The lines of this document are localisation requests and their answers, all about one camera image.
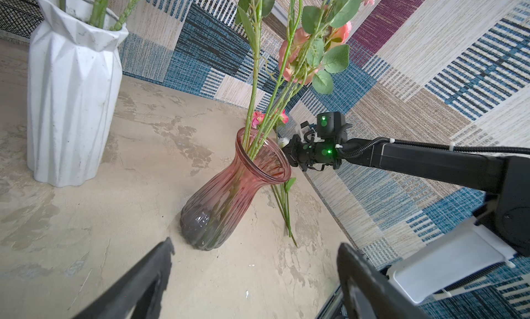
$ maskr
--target camera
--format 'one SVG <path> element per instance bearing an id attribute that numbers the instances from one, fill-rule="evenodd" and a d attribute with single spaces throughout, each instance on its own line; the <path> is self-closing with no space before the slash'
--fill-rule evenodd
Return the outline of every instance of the camera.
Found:
<path id="1" fill-rule="evenodd" d="M 337 136 L 347 141 L 346 134 L 342 130 L 346 120 L 341 112 L 325 112 L 316 116 L 316 124 L 307 121 L 300 125 L 304 139 L 295 134 L 291 141 L 283 147 L 289 164 L 293 167 L 300 166 L 302 171 L 307 169 L 317 170 L 313 164 L 322 164 L 320 170 L 325 166 L 333 166 L 336 170 L 341 165 L 341 158 L 335 148 Z"/>

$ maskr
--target vase rim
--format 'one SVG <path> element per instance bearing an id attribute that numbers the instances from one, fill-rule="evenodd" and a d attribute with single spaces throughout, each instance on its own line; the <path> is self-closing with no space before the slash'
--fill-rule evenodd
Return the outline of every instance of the vase rim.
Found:
<path id="1" fill-rule="evenodd" d="M 258 131 L 257 129 L 251 129 L 251 133 L 257 133 L 257 131 Z M 241 128 L 237 132 L 236 141 L 235 141 L 236 155 L 238 155 L 241 158 L 243 164 L 254 175 L 261 178 L 263 181 L 267 183 L 280 184 L 280 183 L 287 182 L 288 179 L 290 179 L 291 177 L 291 165 L 287 161 L 287 158 L 285 157 L 285 154 L 283 153 L 282 149 L 280 149 L 280 146 L 278 146 L 278 144 L 276 144 L 274 141 L 269 140 L 268 138 L 265 139 L 265 142 L 263 143 L 263 146 L 269 147 L 271 151 L 278 157 L 283 167 L 283 176 L 274 177 L 272 175 L 268 175 L 261 168 L 257 167 L 257 165 L 247 155 L 247 153 L 243 149 L 243 144 L 241 143 L 244 132 L 245 132 L 245 128 Z"/>
<path id="2" fill-rule="evenodd" d="M 98 27 L 94 27 L 94 26 L 91 26 L 90 24 L 88 23 L 85 23 L 83 22 L 82 20 L 78 19 L 77 17 L 75 16 L 72 16 L 71 14 L 69 14 L 68 12 L 66 11 L 62 11 L 57 5 L 55 2 L 52 2 L 51 0 L 37 0 L 37 1 L 43 1 L 43 2 L 46 2 L 50 5 L 50 7 L 56 12 L 56 14 L 60 15 L 60 16 L 63 16 L 63 17 L 67 17 L 67 18 L 72 18 L 74 19 L 79 25 L 83 26 L 83 27 L 89 27 L 89 30 L 90 31 L 103 31 L 103 32 L 106 32 L 106 33 L 116 33 L 116 34 L 120 34 L 120 33 L 126 33 L 128 34 L 129 31 L 127 30 L 127 24 L 124 23 L 122 25 L 122 28 L 121 30 L 118 30 L 118 31 L 110 31 L 110 30 L 107 30 L 107 29 L 103 29 L 103 28 L 98 28 Z M 94 0 L 83 0 L 84 2 L 88 3 L 88 4 L 94 4 Z M 111 10 L 109 9 L 108 7 L 106 8 L 105 10 L 105 13 L 111 17 L 115 22 L 118 21 L 118 16 Z"/>

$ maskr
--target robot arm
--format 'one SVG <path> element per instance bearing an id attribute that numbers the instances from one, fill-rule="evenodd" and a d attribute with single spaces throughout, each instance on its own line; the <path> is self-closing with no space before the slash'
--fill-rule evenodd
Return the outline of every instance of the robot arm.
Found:
<path id="1" fill-rule="evenodd" d="M 439 144 L 383 138 L 347 140 L 345 127 L 341 113 L 321 113 L 316 126 L 309 128 L 316 129 L 323 141 L 304 143 L 295 135 L 283 151 L 292 166 L 300 165 L 304 171 L 318 163 L 338 169 L 345 159 L 356 165 L 486 191 L 484 204 L 472 217 L 388 269 L 390 284 L 409 301 L 418 304 L 438 290 L 458 285 L 467 276 L 499 263 L 513 265 L 509 260 L 518 254 L 530 255 L 529 158 L 468 154 Z M 530 152 L 523 148 L 468 149 Z"/>

